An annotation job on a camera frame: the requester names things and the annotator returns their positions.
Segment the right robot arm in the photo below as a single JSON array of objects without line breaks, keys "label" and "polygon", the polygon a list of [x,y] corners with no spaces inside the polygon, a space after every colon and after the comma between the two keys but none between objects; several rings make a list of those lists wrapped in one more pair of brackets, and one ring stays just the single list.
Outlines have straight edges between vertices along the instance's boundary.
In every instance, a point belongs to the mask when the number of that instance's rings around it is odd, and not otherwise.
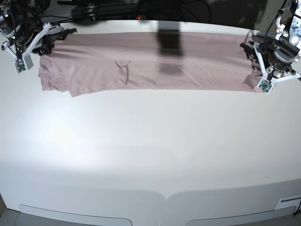
[{"label": "right robot arm", "polygon": [[17,60],[43,30],[41,17],[50,7],[50,0],[2,0],[0,2],[0,34],[8,46],[15,46]]}]

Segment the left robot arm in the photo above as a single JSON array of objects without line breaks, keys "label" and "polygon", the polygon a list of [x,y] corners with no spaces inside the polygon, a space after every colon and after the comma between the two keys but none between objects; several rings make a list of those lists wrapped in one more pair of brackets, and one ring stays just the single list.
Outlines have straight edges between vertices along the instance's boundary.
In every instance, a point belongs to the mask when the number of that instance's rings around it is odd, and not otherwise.
[{"label": "left robot arm", "polygon": [[301,2],[291,0],[287,6],[283,5],[271,25],[276,25],[273,38],[269,39],[269,31],[266,31],[262,43],[249,42],[259,61],[262,78],[258,87],[261,89],[301,78],[292,68],[301,58]]}]

